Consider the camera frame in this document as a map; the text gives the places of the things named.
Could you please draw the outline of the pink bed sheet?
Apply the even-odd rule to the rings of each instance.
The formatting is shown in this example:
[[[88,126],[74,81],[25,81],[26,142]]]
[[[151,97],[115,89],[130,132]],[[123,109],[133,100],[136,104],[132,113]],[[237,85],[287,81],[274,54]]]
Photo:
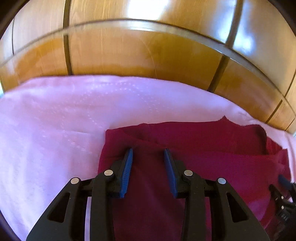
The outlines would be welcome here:
[[[295,138],[236,104],[189,85],[139,77],[35,78],[1,98],[1,212],[25,240],[73,177],[94,178],[107,130],[226,118],[259,125],[288,152],[295,180]]]

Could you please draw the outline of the dark red knit sweater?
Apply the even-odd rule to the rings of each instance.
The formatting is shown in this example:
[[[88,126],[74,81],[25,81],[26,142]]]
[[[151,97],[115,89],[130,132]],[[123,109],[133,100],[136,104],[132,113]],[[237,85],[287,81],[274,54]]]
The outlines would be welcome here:
[[[225,178],[267,233],[275,231],[269,185],[290,179],[288,152],[259,125],[240,126],[226,118],[203,123],[167,122],[107,130],[99,172],[133,150],[128,189],[112,201],[116,240],[179,240],[184,200],[170,192],[164,150],[204,179]]]

